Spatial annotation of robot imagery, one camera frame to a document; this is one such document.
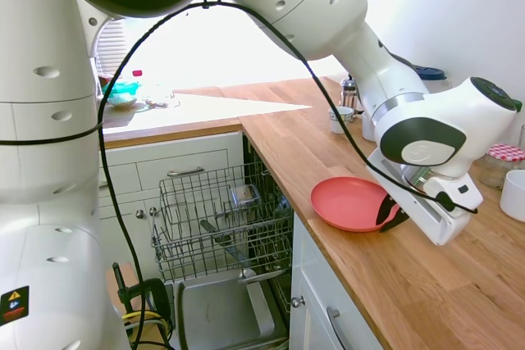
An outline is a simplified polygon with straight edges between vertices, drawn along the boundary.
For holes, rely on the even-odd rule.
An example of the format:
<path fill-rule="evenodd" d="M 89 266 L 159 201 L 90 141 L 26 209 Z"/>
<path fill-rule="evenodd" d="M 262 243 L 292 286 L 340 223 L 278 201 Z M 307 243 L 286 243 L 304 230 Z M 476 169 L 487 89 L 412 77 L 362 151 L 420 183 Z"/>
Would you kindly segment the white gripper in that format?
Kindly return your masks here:
<path fill-rule="evenodd" d="M 478 188 L 468 174 L 450 178 L 430 167 L 400 165 L 387 160 L 378 148 L 368 160 L 367 169 L 389 194 L 377 213 L 376 225 L 381 226 L 381 233 L 410 218 L 435 245 L 444 245 L 477 211 Z M 392 210 L 394 217 L 387 221 Z"/>

